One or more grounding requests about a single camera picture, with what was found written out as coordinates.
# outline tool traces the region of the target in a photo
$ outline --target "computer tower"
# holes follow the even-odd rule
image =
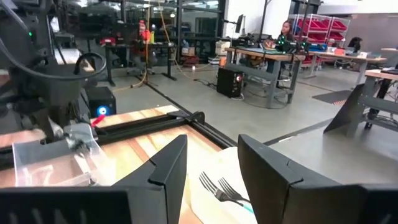
[[[217,76],[217,92],[230,98],[240,97],[242,90],[243,72],[219,68]]]
[[[87,88],[86,94],[92,118],[96,118],[102,114],[116,114],[116,99],[108,87],[102,86]]]

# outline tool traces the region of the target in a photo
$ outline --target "person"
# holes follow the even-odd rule
[[[138,35],[139,40],[133,43],[133,47],[131,49],[132,62],[141,71],[141,73],[144,73],[146,70],[146,56],[148,56],[148,68],[152,68],[152,66],[157,63],[156,54],[150,49],[150,46],[148,46],[148,54],[146,54],[145,42],[150,40],[150,31],[146,28],[144,20],[140,21],[139,33],[134,35]]]
[[[280,30],[280,34],[278,36],[278,39],[280,39],[282,36],[284,36],[285,40],[287,40],[287,41],[294,41],[294,36],[292,34],[292,25],[291,25],[290,21],[285,21],[282,24],[282,29]],[[271,40],[266,40],[265,41],[265,46],[267,48],[274,48],[274,43]],[[272,73],[274,71],[275,60],[267,59],[267,64],[268,64],[267,72]],[[286,64],[287,64],[287,62],[281,62],[280,63],[280,69],[281,70],[279,70],[278,80],[280,80],[280,74],[281,74],[282,68],[285,67]],[[280,88],[279,82],[277,82],[276,87]]]
[[[358,51],[361,50],[361,42],[362,42],[362,38],[353,37],[351,39],[351,41],[349,42],[348,47],[354,48],[354,52],[353,53],[358,53]]]

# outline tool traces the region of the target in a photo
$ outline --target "gray table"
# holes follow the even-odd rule
[[[379,111],[386,111],[388,113],[398,114],[398,103],[393,101],[384,100],[382,98],[374,97],[375,82],[378,78],[398,81],[398,75],[391,75],[381,73],[380,70],[369,70],[365,73],[366,81],[363,88],[362,95],[359,97],[358,105],[354,110],[353,117],[348,126],[347,137],[352,138],[358,128],[358,125],[365,121],[371,124],[382,126],[393,131],[398,131],[398,126],[392,125],[380,119],[369,119],[363,116],[365,108],[374,108]]]
[[[237,71],[237,72],[243,72],[246,75],[253,75],[258,78],[265,79],[267,81],[271,81],[271,84],[267,90],[267,102],[266,102],[266,108],[271,109],[272,108],[272,102],[276,96],[281,96],[287,93],[287,103],[291,103],[293,100],[294,96],[294,91],[295,91],[295,86],[296,86],[296,81],[297,81],[297,74],[299,72],[300,64],[301,61],[304,60],[305,56],[304,55],[295,55],[293,60],[293,69],[292,69],[292,80],[290,83],[290,86],[287,87],[285,90],[281,90],[276,88],[276,83],[278,79],[278,74],[280,70],[280,63],[281,62],[290,62],[292,60],[293,55],[291,54],[281,54],[279,52],[276,52],[275,50],[263,50],[263,49],[233,49],[233,48],[227,48],[225,49],[227,51],[227,56],[226,56],[226,64],[225,64],[225,69],[232,70],[232,71]],[[244,54],[248,56],[254,56],[254,57],[260,57],[263,58],[264,60],[275,60],[274,64],[274,70],[272,73],[266,72],[264,70],[260,69],[255,69],[251,67],[247,67],[244,65],[239,65],[236,63],[233,63],[233,53],[236,54]]]
[[[333,53],[327,53],[327,52],[310,52],[310,54],[313,55],[312,58],[312,63],[311,63],[311,73],[303,78],[313,78],[316,77],[316,71],[315,67],[317,66],[317,58],[333,58],[333,59],[342,59],[342,60],[352,60],[356,63],[359,64],[359,73],[358,73],[358,78],[356,79],[355,85],[352,87],[354,89],[358,84],[361,83],[362,77],[365,76],[365,71],[366,67],[368,66],[368,63],[384,63],[386,61],[386,58],[360,58],[360,57],[354,57],[354,56],[348,56],[348,55],[336,55]]]

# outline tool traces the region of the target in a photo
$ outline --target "cardboard box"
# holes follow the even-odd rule
[[[184,56],[195,56],[195,48],[194,47],[184,47],[181,52]]]

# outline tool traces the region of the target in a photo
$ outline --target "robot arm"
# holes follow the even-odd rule
[[[0,11],[6,15],[0,19],[0,68],[8,70],[17,96],[13,98],[14,110],[38,124],[47,142],[58,141],[60,130],[55,128],[54,132],[54,124],[61,129],[68,125],[70,103],[80,97],[84,79],[105,70],[105,59],[89,53],[83,54],[75,65],[59,65],[47,17],[52,0],[0,1]],[[93,73],[81,72],[80,62],[87,57],[99,57],[101,68]]]

